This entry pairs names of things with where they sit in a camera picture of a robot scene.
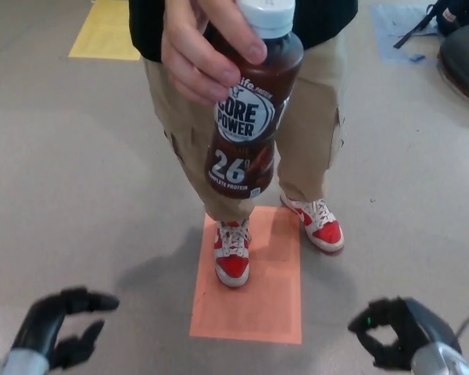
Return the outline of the person's bare hand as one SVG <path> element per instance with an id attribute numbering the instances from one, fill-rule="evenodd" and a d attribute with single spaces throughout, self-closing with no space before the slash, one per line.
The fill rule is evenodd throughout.
<path id="1" fill-rule="evenodd" d="M 161 56 L 175 88 L 186 98 L 213 104 L 240 80 L 238 67 L 204 37 L 208 23 L 249 63 L 260 64 L 267 47 L 233 1 L 165 2 Z"/>

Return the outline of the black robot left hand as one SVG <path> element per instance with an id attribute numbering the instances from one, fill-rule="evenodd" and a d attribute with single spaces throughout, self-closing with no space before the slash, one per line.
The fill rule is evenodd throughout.
<path id="1" fill-rule="evenodd" d="M 65 318 L 79 313 L 112 312 L 119 305 L 116 296 L 89 291 L 85 287 L 64 289 L 38 299 L 16 334 L 2 373 L 47 374 L 87 362 L 105 321 L 95 321 L 80 337 L 71 336 L 60 341 L 58 334 Z"/>

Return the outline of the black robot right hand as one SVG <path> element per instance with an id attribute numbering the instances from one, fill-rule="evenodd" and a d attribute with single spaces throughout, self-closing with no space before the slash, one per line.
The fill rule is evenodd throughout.
<path id="1" fill-rule="evenodd" d="M 378 327 L 391 327 L 397 339 L 383 345 L 369 335 Z M 413 298 L 381 298 L 349 323 L 348 330 L 374 358 L 374 366 L 383 370 L 412 370 L 415 353 L 432 344 L 443 344 L 462 353 L 451 326 L 428 307 Z"/>

